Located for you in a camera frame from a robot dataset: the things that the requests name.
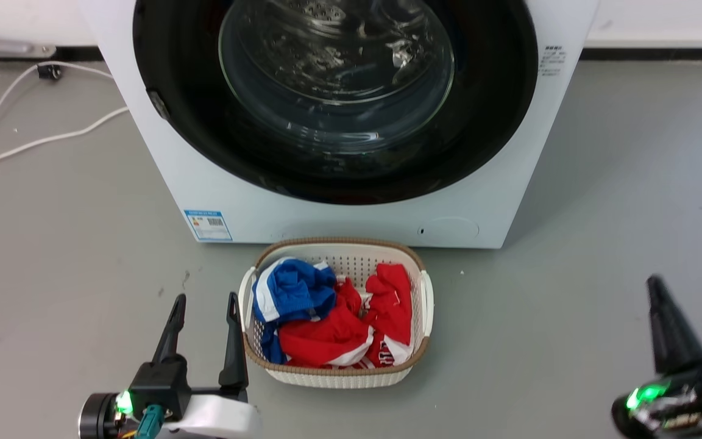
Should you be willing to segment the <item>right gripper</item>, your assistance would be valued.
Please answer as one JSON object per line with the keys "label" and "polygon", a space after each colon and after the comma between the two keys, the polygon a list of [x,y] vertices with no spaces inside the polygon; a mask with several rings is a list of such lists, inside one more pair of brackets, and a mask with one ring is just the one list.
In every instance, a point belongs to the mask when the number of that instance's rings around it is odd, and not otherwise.
{"label": "right gripper", "polygon": [[646,286],[654,371],[663,377],[616,398],[612,423],[626,439],[702,439],[702,342],[664,279],[653,274]]}

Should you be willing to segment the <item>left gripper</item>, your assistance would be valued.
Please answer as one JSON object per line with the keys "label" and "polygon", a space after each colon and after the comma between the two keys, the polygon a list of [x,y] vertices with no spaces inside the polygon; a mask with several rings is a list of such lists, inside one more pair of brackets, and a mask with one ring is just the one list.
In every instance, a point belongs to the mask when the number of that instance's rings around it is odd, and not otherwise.
{"label": "left gripper", "polygon": [[90,395],[79,414],[79,439],[133,439],[145,409],[160,405],[164,425],[156,439],[261,439],[261,412],[247,401],[249,385],[237,292],[227,304],[224,366],[217,387],[192,388],[178,356],[186,295],[176,297],[152,362],[145,362],[119,393]]}

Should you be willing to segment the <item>white front-load washing machine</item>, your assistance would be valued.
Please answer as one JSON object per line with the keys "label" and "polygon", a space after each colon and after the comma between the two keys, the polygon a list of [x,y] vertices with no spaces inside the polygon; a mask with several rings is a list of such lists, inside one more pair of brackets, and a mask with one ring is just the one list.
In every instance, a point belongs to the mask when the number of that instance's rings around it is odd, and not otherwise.
{"label": "white front-load washing machine", "polygon": [[[136,0],[78,2],[182,214],[184,210],[222,212],[233,239],[229,243],[339,236],[396,241],[409,246],[431,246],[417,236],[418,227],[426,221],[462,217],[476,222],[479,233],[472,244],[459,248],[500,248],[504,244],[599,5],[599,0],[525,0],[537,38],[534,99],[511,139],[484,166],[454,184],[416,198],[339,205],[268,191],[198,153],[169,122],[159,117],[147,95],[133,51]],[[546,45],[562,45],[567,52],[558,77],[539,75],[539,61]]]}

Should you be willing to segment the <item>round black glass washer door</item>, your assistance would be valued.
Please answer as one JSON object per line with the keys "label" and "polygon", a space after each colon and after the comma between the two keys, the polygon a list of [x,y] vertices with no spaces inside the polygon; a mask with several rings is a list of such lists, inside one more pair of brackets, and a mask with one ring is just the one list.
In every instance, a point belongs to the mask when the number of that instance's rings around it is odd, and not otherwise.
{"label": "round black glass washer door", "polygon": [[534,99],[525,0],[136,0],[169,124],[268,191],[371,205],[484,166]]}

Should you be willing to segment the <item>blue and white garment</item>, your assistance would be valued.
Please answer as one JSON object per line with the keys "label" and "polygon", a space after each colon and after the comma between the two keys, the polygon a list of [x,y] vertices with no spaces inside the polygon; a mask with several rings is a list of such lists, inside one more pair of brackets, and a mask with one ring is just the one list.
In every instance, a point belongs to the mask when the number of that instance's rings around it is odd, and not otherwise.
{"label": "blue and white garment", "polygon": [[335,307],[336,277],[327,262],[310,264],[280,258],[265,268],[252,287],[252,315],[263,325],[261,350],[265,359],[285,364],[278,331],[286,323],[321,321]]}

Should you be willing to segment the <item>blue energy label sticker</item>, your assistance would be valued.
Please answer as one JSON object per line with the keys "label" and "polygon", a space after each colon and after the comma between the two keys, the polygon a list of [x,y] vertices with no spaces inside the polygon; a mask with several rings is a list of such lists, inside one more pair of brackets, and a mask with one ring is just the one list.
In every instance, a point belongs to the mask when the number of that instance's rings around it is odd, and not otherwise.
{"label": "blue energy label sticker", "polygon": [[184,210],[184,215],[198,242],[233,242],[220,211]]}

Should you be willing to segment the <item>red garment with white trim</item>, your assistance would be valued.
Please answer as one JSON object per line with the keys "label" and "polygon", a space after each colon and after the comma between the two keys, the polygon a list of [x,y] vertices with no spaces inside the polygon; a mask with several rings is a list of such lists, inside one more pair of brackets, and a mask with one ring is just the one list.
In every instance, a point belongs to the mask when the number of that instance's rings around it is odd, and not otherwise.
{"label": "red garment with white trim", "polygon": [[374,328],[362,317],[363,300],[349,277],[335,284],[335,306],[316,321],[290,321],[278,330],[288,366],[373,369],[367,358]]}

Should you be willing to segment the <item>white plastic laundry basket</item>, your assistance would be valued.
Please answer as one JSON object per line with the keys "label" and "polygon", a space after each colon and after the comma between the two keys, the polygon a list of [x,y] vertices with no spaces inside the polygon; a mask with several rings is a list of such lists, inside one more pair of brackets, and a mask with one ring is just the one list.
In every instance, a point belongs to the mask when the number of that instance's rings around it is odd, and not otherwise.
{"label": "white plastic laundry basket", "polygon": [[[340,277],[365,280],[376,264],[402,264],[409,276],[413,317],[411,333],[413,353],[401,366],[378,369],[316,369],[282,366],[265,359],[261,350],[264,325],[253,315],[253,285],[267,266],[282,257],[296,257],[305,262],[328,262]],[[262,367],[271,377],[285,384],[329,389],[368,389],[401,382],[421,361],[431,342],[434,318],[434,292],[431,277],[420,256],[403,244],[359,237],[307,237],[276,242],[261,253],[243,276],[239,287],[239,326],[248,359]]]}

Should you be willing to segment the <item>red garment with white print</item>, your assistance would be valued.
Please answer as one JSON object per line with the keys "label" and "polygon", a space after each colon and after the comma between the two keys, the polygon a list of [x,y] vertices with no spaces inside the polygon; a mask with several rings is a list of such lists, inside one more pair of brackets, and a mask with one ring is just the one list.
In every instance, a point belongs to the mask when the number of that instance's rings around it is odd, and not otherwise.
{"label": "red garment with white print", "polygon": [[379,263],[367,279],[371,294],[363,322],[373,328],[365,364],[387,368],[404,364],[413,353],[411,283],[401,264]]}

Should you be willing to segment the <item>small text label sticker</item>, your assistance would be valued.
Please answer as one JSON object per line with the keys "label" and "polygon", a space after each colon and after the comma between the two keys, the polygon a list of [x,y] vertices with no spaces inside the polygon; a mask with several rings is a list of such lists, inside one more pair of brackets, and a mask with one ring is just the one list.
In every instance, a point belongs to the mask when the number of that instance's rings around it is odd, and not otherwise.
{"label": "small text label sticker", "polygon": [[546,45],[541,53],[538,72],[541,77],[558,77],[566,63],[567,52],[562,45]]}

